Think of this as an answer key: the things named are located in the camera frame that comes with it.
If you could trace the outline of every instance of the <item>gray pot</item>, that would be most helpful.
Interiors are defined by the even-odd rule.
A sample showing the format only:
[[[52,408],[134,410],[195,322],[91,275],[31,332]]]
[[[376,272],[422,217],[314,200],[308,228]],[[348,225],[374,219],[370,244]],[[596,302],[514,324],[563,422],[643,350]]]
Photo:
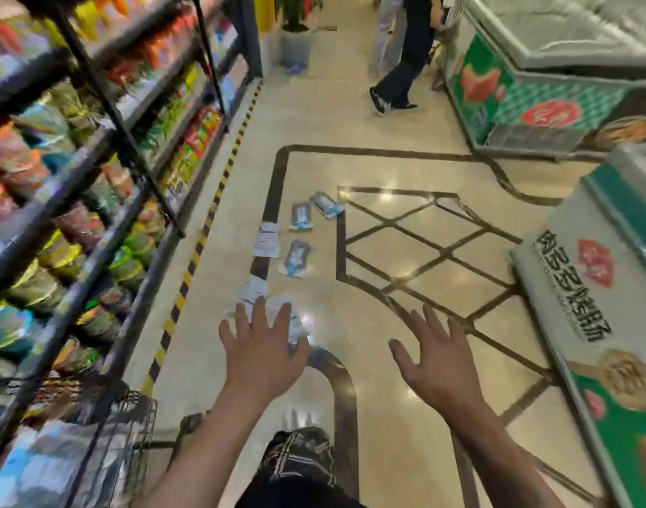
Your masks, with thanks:
[[[284,66],[309,67],[311,32],[281,32],[281,53]]]

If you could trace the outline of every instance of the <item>sneaker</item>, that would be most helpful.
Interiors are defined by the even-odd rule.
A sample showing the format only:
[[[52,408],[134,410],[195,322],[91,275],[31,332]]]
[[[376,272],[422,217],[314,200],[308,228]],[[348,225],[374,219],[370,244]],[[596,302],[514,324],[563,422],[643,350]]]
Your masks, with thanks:
[[[377,115],[386,116],[391,111],[391,106],[375,93],[374,87],[370,87],[369,92],[370,92],[370,99],[372,100],[372,104],[375,106]]]

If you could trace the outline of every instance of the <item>freezer advertisement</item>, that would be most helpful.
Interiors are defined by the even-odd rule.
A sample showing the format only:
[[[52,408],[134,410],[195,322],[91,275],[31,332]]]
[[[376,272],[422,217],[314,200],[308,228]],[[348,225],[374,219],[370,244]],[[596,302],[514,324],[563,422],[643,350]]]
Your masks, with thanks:
[[[495,122],[591,130],[622,100],[626,89],[610,84],[562,82],[519,76]]]
[[[646,508],[646,268],[583,186],[521,247],[532,256],[526,267],[540,268],[535,277],[559,301],[540,318],[551,321],[553,330],[544,331],[568,366],[606,461],[628,504]]]
[[[609,152],[623,144],[646,142],[646,87],[629,90],[578,150]]]
[[[485,141],[495,112],[513,83],[504,60],[477,33],[461,64],[455,64],[449,83],[472,141]]]

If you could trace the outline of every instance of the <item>pants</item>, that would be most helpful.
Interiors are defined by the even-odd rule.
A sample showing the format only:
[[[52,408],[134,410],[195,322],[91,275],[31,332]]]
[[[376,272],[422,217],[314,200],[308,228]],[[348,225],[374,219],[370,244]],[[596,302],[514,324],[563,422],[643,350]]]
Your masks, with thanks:
[[[375,93],[394,106],[408,104],[408,91],[429,58],[434,30],[429,14],[408,14],[401,61],[375,86]]]
[[[394,35],[389,40],[391,23],[396,21]],[[403,38],[406,32],[406,12],[403,0],[381,0],[377,10],[377,27],[375,39],[370,51],[370,70],[383,72],[383,67],[392,69],[398,65],[403,50]]]

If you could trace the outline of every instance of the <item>yellow and black caution tape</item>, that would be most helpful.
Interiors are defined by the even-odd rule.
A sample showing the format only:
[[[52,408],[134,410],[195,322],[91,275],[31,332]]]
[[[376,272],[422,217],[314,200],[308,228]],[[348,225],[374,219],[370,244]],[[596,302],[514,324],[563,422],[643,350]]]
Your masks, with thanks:
[[[238,149],[240,148],[241,142],[243,141],[243,136],[245,135],[245,130],[248,127],[248,123],[252,118],[252,111],[255,109],[257,96],[259,95],[261,89],[262,82],[260,81],[260,83],[257,84],[255,93],[252,95],[250,106],[248,107],[248,111],[243,118],[243,123],[241,123],[240,130],[238,131],[238,135],[236,136],[234,145],[232,146],[231,155],[229,156],[229,160],[224,167],[222,179],[219,181],[219,186],[217,187],[217,191],[215,192],[215,197],[213,198],[213,202],[210,205],[210,209],[208,210],[208,217],[205,220],[205,224],[203,225],[202,230],[198,232],[198,241],[196,242],[196,246],[193,248],[192,256],[189,260],[189,267],[187,267],[187,270],[184,272],[184,278],[182,279],[182,284],[179,286],[179,292],[175,296],[175,304],[173,305],[173,309],[170,312],[170,317],[163,326],[163,335],[160,338],[158,351],[154,356],[154,361],[151,363],[151,367],[149,367],[149,373],[144,378],[144,382],[142,382],[142,386],[139,389],[143,394],[149,396],[151,395],[154,390],[154,384],[156,383],[158,375],[160,374],[161,367],[163,367],[163,359],[165,359],[165,354],[168,352],[170,342],[173,340],[173,335],[175,334],[175,328],[177,327],[179,315],[182,313],[187,295],[189,294],[189,290],[191,290],[192,288],[193,274],[198,269],[200,256],[202,255],[203,250],[205,249],[205,245],[208,242],[210,227],[213,225],[215,213],[217,213],[217,207],[219,206],[219,202],[222,199],[222,193],[227,187],[229,175],[234,168],[234,162],[236,156],[238,155]]]

